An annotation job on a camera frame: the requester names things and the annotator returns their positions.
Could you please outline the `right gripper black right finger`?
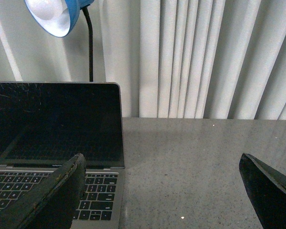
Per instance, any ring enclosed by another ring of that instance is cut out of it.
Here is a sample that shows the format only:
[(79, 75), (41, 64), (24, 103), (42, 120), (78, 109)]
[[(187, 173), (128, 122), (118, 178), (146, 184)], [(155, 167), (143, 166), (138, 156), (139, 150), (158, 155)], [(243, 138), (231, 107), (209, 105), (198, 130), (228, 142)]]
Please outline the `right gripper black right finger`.
[(286, 176), (243, 153), (239, 171), (246, 193), (264, 229), (286, 229)]

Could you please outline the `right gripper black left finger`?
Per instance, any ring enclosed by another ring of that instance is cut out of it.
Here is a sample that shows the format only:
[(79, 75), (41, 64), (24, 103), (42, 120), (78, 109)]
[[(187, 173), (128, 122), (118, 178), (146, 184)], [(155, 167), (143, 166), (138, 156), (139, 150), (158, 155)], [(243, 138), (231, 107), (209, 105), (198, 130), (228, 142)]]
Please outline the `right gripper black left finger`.
[(84, 193), (86, 160), (76, 154), (0, 211), (0, 229), (69, 229)]

